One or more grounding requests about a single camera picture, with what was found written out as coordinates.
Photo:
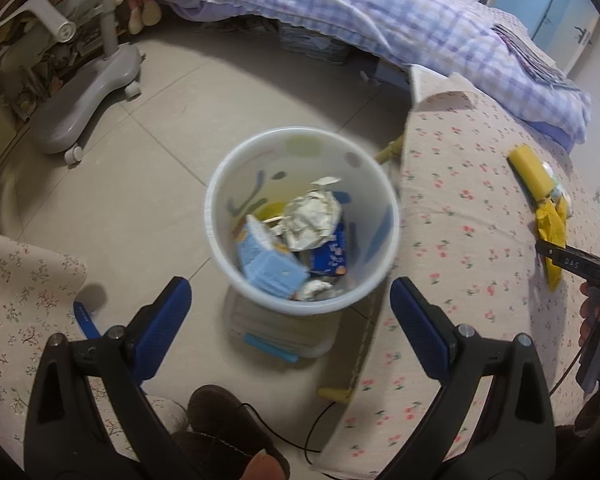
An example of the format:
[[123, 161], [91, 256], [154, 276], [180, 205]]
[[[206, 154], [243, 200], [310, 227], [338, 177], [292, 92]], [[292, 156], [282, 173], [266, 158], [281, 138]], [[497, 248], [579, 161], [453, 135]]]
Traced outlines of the yellow snack wrapper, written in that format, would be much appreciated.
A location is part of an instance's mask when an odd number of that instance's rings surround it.
[[[550, 198], [536, 205], [535, 224], [538, 237], [559, 247], [566, 247], [568, 204], [564, 196], [557, 203]], [[551, 292], [562, 280], [562, 269], [544, 258], [546, 281]]]

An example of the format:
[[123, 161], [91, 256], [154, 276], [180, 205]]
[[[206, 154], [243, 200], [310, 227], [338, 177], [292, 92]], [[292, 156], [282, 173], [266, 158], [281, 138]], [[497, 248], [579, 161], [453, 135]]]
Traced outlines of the light blue carton box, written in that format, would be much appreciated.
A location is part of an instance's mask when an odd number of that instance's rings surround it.
[[309, 279], [306, 267], [252, 214], [245, 216], [236, 249], [245, 280], [274, 297], [294, 298]]

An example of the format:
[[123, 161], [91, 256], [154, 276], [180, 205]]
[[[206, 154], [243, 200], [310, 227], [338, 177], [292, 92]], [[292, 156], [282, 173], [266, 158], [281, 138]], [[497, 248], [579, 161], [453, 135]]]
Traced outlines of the dark blue snack box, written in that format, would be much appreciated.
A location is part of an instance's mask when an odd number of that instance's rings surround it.
[[340, 221], [332, 236], [322, 246], [309, 252], [309, 270], [318, 276], [343, 276], [347, 273], [347, 232]]

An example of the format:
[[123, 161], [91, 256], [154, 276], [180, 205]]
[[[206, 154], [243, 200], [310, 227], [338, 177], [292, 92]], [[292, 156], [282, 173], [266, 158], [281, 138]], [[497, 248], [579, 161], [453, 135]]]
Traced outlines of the white paper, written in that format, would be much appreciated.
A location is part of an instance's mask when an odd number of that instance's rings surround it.
[[286, 204], [272, 227], [292, 252], [305, 252], [322, 246], [335, 231], [342, 215], [341, 205], [330, 189], [340, 178], [322, 177], [311, 188]]

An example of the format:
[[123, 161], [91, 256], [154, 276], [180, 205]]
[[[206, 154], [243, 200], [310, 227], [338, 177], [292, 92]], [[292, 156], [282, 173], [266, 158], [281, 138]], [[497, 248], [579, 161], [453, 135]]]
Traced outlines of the white green plastic bottle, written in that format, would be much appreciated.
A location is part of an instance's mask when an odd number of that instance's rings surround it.
[[554, 200], [554, 203], [556, 205], [558, 205], [559, 202], [563, 200], [566, 205], [567, 217], [571, 218], [573, 215], [571, 196], [569, 195], [565, 187], [562, 185], [562, 181], [558, 178], [558, 175], [554, 171], [553, 167], [550, 166], [550, 163], [543, 160], [542, 166], [545, 172], [550, 177], [550, 180], [552, 180], [553, 182], [553, 189], [550, 191], [550, 198]]

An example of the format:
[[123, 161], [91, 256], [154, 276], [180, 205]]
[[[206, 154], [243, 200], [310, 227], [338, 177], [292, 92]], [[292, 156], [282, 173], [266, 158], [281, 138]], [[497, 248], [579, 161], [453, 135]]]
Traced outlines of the white plastic trash bin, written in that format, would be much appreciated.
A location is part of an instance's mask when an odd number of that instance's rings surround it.
[[342, 311], [378, 289], [399, 246], [385, 171], [358, 144], [308, 127], [233, 148], [209, 183], [204, 225], [230, 281], [227, 331], [287, 363], [329, 352]]

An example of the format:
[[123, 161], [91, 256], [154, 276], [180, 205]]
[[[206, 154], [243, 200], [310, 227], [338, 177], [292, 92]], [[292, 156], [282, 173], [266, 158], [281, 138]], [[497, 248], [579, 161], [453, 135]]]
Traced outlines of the brown slipper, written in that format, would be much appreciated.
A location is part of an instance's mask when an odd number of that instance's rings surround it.
[[246, 406], [225, 388], [204, 385], [186, 408], [187, 429], [172, 436], [203, 479], [288, 479], [288, 460]]

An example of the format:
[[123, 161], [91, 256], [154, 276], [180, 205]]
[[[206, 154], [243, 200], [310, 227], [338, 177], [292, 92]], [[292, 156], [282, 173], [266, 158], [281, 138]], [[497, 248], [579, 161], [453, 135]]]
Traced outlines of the cherry print tablecloth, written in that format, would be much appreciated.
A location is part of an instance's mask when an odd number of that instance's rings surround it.
[[[579, 349], [581, 282], [565, 274], [556, 288], [547, 286], [534, 249], [534, 208], [509, 153], [528, 145], [550, 165], [571, 200], [571, 246], [600, 253], [600, 205], [559, 144], [518, 122], [467, 79], [413, 67], [411, 80], [393, 273], [409, 278], [454, 323], [482, 336], [530, 335], [552, 392], [555, 422], [569, 425], [585, 402], [571, 366]], [[438, 388], [391, 309], [383, 307], [349, 404], [314, 468], [343, 479], [375, 478]]]

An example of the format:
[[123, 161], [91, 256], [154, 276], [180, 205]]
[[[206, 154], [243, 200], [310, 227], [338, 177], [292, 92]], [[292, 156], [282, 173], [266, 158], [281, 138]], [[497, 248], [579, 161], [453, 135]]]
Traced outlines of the yellow sponge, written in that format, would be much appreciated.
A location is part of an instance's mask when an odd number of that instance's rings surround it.
[[536, 206], [550, 197], [555, 187], [554, 180], [528, 144], [514, 148], [507, 160]]

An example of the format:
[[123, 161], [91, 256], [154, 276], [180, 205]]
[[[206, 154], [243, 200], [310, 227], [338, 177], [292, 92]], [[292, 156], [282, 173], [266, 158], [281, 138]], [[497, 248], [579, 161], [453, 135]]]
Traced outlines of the yellow table leg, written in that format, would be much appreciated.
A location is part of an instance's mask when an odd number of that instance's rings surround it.
[[401, 134], [396, 139], [390, 141], [382, 150], [375, 155], [375, 160], [379, 165], [386, 164], [390, 160], [398, 160], [403, 151], [405, 134]]

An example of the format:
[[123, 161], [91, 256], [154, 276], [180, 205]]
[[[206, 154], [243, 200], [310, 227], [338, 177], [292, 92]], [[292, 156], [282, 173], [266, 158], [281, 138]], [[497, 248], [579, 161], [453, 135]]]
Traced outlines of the grey striped folded cloth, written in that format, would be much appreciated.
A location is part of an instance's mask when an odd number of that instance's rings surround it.
[[492, 30], [506, 44], [509, 52], [518, 60], [528, 76], [537, 84], [552, 89], [577, 91], [578, 87], [557, 67], [547, 64], [514, 32], [501, 24], [495, 24]]

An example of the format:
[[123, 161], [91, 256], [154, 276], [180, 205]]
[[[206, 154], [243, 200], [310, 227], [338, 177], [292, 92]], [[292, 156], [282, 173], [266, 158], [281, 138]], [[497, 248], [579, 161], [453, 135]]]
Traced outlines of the grey rolling chair base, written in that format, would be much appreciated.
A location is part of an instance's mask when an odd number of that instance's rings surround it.
[[86, 129], [110, 94], [140, 94], [137, 47], [120, 42], [116, 0], [0, 0], [3, 91], [45, 155], [83, 157]]

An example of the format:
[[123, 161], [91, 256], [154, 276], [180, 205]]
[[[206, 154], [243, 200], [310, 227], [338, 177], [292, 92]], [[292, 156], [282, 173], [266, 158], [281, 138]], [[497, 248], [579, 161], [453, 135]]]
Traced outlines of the purple plaid quilt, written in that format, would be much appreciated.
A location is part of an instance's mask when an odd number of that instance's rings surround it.
[[163, 0], [182, 18], [253, 14], [350, 44], [400, 68], [458, 73], [566, 150], [586, 140], [591, 98], [534, 82], [492, 30], [507, 27], [550, 66], [515, 15], [475, 0]]

